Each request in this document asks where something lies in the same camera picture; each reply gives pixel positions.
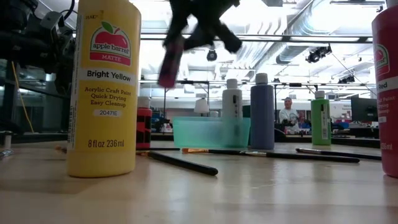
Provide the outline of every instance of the bottle cap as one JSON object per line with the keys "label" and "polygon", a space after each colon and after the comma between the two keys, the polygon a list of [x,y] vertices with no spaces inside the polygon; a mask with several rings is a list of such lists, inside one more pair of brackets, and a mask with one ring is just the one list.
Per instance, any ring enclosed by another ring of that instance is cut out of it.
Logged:
{"label": "bottle cap", "polygon": [[229,80],[226,81],[226,88],[227,89],[238,88],[238,80],[236,78],[230,78]]}
{"label": "bottle cap", "polygon": [[268,75],[266,73],[256,74],[256,84],[268,83]]}
{"label": "bottle cap", "polygon": [[316,91],[315,92],[315,99],[323,98],[325,99],[325,91]]}
{"label": "bottle cap", "polygon": [[150,108],[150,98],[148,96],[138,96],[138,108]]}

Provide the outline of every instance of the computer monitor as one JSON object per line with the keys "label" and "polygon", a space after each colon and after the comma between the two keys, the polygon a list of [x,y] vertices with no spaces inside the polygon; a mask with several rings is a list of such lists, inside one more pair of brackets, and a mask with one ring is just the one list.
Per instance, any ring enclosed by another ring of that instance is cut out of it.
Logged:
{"label": "computer monitor", "polygon": [[378,121],[377,99],[351,98],[351,110],[352,121]]}

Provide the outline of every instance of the spotlight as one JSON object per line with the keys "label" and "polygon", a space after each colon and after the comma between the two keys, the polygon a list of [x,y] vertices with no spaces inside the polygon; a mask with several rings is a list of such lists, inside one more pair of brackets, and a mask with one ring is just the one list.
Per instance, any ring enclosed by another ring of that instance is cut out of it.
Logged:
{"label": "spotlight", "polygon": [[216,50],[210,49],[209,52],[207,53],[206,58],[207,58],[207,61],[209,61],[209,62],[214,62],[215,60],[217,60]]}
{"label": "spotlight", "polygon": [[316,63],[330,53],[332,53],[330,44],[327,47],[317,47],[316,49],[310,51],[310,54],[305,60],[308,63]]}
{"label": "spotlight", "polygon": [[347,83],[353,83],[353,82],[355,82],[355,77],[352,75],[344,77],[344,78],[340,78],[338,80],[338,84],[347,84]]}

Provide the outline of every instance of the cable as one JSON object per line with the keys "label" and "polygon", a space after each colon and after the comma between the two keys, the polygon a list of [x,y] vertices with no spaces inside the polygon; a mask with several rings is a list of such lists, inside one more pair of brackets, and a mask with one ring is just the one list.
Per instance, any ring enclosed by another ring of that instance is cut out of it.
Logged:
{"label": "cable", "polygon": [[26,120],[27,120],[27,122],[29,123],[30,130],[32,131],[32,133],[35,133],[35,132],[33,131],[33,126],[32,126],[32,123],[30,122],[29,116],[27,115],[27,111],[26,111],[24,99],[22,98],[21,91],[19,90],[19,82],[18,82],[17,72],[15,71],[14,62],[11,62],[11,64],[12,64],[12,71],[14,72],[15,83],[16,83],[16,85],[17,85],[17,89],[18,89],[18,92],[19,92],[19,96],[20,96],[20,98],[21,98],[22,107],[24,108],[24,111],[25,111]]}
{"label": "cable", "polygon": [[[356,78],[356,76],[354,75],[353,72],[351,72],[342,62],[340,62],[340,60],[338,60],[338,58],[336,57],[336,55],[334,55],[333,53],[331,53],[334,58],[338,61],[338,63],[340,63],[340,65],[342,65],[352,76],[354,76],[354,78]],[[371,93],[373,93],[375,96],[377,96],[377,94],[375,94],[369,87],[366,86],[365,83],[361,82],[361,80],[359,80],[358,78],[356,78],[362,85],[364,85]]]}
{"label": "cable", "polygon": [[64,12],[68,12],[68,11],[69,11],[69,9],[66,9],[66,10],[61,11],[60,13],[62,14],[62,13],[64,13]]}
{"label": "cable", "polygon": [[36,19],[38,19],[38,20],[42,20],[41,18],[39,18],[39,17],[37,17],[36,16],[36,14],[35,14],[35,8],[32,6],[32,7],[30,7],[30,10],[32,11],[32,15],[33,15],[33,17],[35,17]]}
{"label": "cable", "polygon": [[69,10],[68,10],[67,14],[64,16],[65,19],[68,19],[70,14],[72,14],[74,7],[75,7],[75,0],[72,0],[72,3],[70,4]]}
{"label": "cable", "polygon": [[73,34],[73,33],[76,33],[76,30],[67,30],[67,31],[63,32],[62,34],[63,35],[70,35],[70,34]]}

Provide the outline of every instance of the green paint bottle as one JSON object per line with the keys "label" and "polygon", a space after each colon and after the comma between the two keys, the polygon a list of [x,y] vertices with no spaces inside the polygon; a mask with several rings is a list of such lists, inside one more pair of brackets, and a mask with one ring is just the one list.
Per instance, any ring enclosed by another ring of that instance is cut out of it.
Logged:
{"label": "green paint bottle", "polygon": [[330,107],[324,91],[315,92],[311,101],[312,144],[329,146],[331,144]]}

